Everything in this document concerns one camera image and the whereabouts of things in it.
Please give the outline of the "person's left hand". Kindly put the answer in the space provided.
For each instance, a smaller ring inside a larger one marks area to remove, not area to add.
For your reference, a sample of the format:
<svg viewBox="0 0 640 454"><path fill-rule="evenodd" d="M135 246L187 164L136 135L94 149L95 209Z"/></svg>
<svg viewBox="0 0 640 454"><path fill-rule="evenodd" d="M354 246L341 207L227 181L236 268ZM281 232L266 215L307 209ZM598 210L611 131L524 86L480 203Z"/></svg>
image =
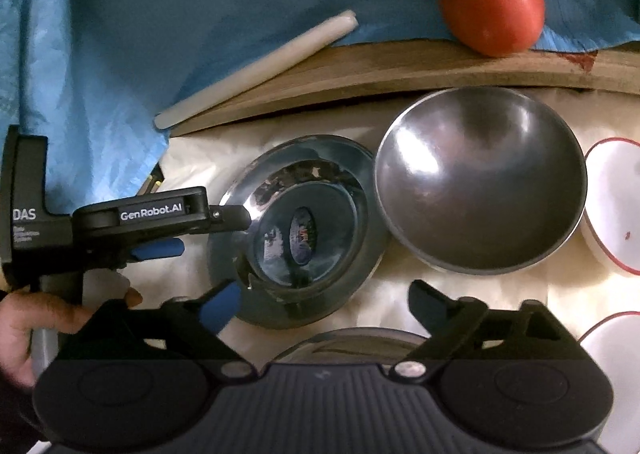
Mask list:
<svg viewBox="0 0 640 454"><path fill-rule="evenodd" d="M74 306L47 292L10 292L1 301L1 375L11 385L31 389L36 376L32 368L32 332L55 330L74 334L96 308Z"/></svg>

